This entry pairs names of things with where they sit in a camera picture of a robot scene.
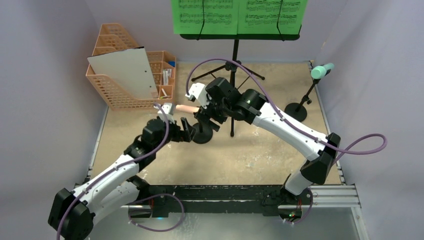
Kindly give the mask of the blue item in organizer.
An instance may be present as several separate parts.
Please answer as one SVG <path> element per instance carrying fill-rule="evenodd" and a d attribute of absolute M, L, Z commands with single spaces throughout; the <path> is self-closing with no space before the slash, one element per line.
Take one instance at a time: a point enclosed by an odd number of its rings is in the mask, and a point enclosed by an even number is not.
<path fill-rule="evenodd" d="M 174 62 L 174 61 L 168 61 L 167 62 L 170 66 L 172 66 L 172 67 L 175 67 L 176 66 L 176 63 Z"/>

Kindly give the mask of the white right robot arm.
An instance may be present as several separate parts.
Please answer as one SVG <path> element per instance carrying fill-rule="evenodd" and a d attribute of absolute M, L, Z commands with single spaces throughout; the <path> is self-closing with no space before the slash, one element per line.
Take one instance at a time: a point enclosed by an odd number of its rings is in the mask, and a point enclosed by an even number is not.
<path fill-rule="evenodd" d="M 198 101 L 200 109 L 195 118 L 209 124 L 213 130 L 218 131 L 219 125 L 231 117 L 272 133 L 305 157 L 303 166 L 289 176 L 280 191 L 284 202 L 292 204 L 312 184 L 325 183 L 336 158 L 334 148 L 341 141 L 339 135 L 315 131 L 273 107 L 257 90 L 248 89 L 240 93 L 223 77 L 207 85 L 192 84 L 186 97 L 192 102 Z"/>

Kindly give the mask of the green sheet music right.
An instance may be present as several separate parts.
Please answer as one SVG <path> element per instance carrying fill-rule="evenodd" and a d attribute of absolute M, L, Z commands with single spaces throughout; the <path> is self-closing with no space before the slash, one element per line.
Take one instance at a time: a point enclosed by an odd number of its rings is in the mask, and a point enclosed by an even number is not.
<path fill-rule="evenodd" d="M 241 0 L 237 33 L 297 35 L 307 5 L 307 0 Z"/>

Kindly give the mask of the black round microphone stand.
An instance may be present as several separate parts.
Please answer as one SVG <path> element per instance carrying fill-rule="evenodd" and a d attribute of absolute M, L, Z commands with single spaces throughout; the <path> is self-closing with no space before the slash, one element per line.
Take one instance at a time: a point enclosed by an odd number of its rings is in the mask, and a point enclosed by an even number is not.
<path fill-rule="evenodd" d="M 206 144 L 208 143 L 212 137 L 213 137 L 213 130 L 209 127 L 203 125 L 202 123 L 196 122 L 192 125 L 196 133 L 194 135 L 193 141 L 196 144 Z"/>

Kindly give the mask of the mint green toy microphone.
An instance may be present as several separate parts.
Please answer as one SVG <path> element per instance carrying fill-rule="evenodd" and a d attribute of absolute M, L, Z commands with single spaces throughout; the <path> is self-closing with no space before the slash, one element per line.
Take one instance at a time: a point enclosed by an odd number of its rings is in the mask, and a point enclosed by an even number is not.
<path fill-rule="evenodd" d="M 310 71 L 310 75 L 314 80 L 319 80 L 328 75 L 334 67 L 335 65 L 333 63 L 318 65 Z"/>

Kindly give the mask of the black music stand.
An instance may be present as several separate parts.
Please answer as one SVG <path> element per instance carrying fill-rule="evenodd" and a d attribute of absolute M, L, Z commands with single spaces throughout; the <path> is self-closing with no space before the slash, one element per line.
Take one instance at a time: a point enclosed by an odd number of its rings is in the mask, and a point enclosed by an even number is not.
<path fill-rule="evenodd" d="M 180 35 L 183 39 L 186 40 L 233 40 L 233 49 L 232 49 L 232 57 L 231 60 L 238 62 L 239 64 L 241 64 L 240 61 L 238 61 L 238 49 L 239 49 L 239 41 L 240 40 L 273 40 L 273 41 L 277 41 L 277 40 L 282 40 L 284 41 L 296 41 L 300 38 L 300 31 L 298 31 L 297 34 L 265 34 L 265 33 L 256 33 L 256 34 L 247 34 L 247 33 L 241 33 L 241 34 L 236 34 L 236 35 L 227 35 L 227 34 L 218 34 L 218 35 L 214 35 L 214 34 L 202 34 L 199 33 L 198 35 L 195 34 L 181 34 Z M 227 71 L 230 72 L 230 83 L 232 84 L 232 86 L 235 86 L 235 78 L 236 78 L 236 72 L 237 72 L 237 66 L 229 63 L 228 61 L 225 62 L 224 65 L 217 67 L 213 70 L 210 70 L 200 76 L 191 78 L 190 80 L 192 82 L 195 82 L 201 78 L 204 78 L 208 75 L 211 75 L 213 77 L 215 77 L 214 73 L 222 70 L 222 69 L 226 69 Z"/>

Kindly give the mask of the pink toy microphone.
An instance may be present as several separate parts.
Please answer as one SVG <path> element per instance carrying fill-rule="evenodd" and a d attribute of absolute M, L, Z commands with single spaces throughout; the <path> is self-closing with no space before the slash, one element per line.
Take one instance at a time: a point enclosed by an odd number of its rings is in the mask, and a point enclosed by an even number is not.
<path fill-rule="evenodd" d="M 194 114 L 194 113 L 197 113 L 200 108 L 196 106 L 177 104 L 175 106 L 175 109 L 179 112 Z"/>

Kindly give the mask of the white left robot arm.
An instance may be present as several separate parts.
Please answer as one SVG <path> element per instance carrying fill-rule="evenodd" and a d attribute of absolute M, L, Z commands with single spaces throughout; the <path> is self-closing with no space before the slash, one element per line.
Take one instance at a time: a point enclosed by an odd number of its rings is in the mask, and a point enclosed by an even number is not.
<path fill-rule="evenodd" d="M 115 162 L 96 177 L 54 196 L 48 224 L 56 239 L 84 240 L 103 218 L 127 204 L 146 203 L 158 208 L 157 198 L 172 197 L 167 192 L 151 192 L 151 186 L 138 173 L 156 159 L 157 152 L 169 142 L 191 142 L 196 129 L 186 118 L 181 126 L 172 119 L 151 119 Z"/>

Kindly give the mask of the green sheet music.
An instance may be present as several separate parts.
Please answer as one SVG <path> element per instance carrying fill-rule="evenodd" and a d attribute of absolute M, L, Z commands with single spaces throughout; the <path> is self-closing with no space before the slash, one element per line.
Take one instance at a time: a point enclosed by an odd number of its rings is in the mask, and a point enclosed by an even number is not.
<path fill-rule="evenodd" d="M 238 0 L 171 0 L 173 32 L 178 35 L 235 35 Z"/>
<path fill-rule="evenodd" d="M 307 0 L 241 0 L 237 33 L 297 35 L 307 5 Z"/>

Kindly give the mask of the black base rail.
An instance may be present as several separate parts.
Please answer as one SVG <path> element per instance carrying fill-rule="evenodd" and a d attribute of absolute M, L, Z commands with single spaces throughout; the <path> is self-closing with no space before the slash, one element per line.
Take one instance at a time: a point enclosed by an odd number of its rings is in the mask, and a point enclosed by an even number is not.
<path fill-rule="evenodd" d="M 167 218 L 171 213 L 261 214 L 296 222 L 311 206 L 313 194 L 285 191 L 282 185 L 150 185 L 142 198 L 153 199 L 131 204 L 129 215 L 136 219 Z"/>

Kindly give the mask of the peach plastic file organizer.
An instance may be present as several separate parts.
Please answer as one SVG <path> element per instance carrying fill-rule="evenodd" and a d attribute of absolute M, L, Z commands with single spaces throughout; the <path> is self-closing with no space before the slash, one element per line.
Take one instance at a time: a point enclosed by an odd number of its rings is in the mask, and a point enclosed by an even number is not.
<path fill-rule="evenodd" d="M 175 100 L 176 57 L 146 51 L 119 23 L 101 25 L 86 78 L 112 110 L 149 109 Z"/>

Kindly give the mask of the white marker tube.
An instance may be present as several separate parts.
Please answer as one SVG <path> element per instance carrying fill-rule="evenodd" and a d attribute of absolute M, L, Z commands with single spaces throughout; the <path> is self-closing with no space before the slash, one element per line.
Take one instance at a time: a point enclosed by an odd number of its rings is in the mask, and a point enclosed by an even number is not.
<path fill-rule="evenodd" d="M 165 77 L 164 84 L 165 85 L 169 85 L 169 78 L 171 76 L 172 76 L 172 69 L 171 68 L 166 68 L 164 70 L 164 77 Z"/>

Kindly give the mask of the green sheet music left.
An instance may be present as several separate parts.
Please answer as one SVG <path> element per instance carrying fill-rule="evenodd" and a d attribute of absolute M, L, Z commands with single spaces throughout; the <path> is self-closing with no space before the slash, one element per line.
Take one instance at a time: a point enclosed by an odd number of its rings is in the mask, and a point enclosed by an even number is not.
<path fill-rule="evenodd" d="M 178 35 L 235 35 L 238 0 L 171 0 L 173 32 Z"/>

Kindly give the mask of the black right microphone stand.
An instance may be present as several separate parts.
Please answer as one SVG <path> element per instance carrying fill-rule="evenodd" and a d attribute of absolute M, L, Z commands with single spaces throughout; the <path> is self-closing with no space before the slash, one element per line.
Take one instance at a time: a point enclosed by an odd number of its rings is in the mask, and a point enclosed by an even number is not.
<path fill-rule="evenodd" d="M 312 85 L 310 86 L 306 94 L 302 97 L 301 101 L 289 103 L 285 107 L 284 112 L 295 120 L 297 120 L 298 122 L 303 122 L 308 116 L 308 112 L 304 107 L 304 104 L 306 103 L 307 105 L 309 105 L 312 103 L 312 100 L 310 99 L 309 95 L 320 81 L 320 79 L 313 79 Z"/>

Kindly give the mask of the grey folder board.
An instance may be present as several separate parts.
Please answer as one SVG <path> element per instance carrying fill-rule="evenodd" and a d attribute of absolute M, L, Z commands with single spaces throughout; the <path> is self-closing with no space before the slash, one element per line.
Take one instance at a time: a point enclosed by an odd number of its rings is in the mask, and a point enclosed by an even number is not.
<path fill-rule="evenodd" d="M 159 93 L 143 46 L 87 58 L 95 74 L 106 75 L 136 99 L 157 99 Z"/>

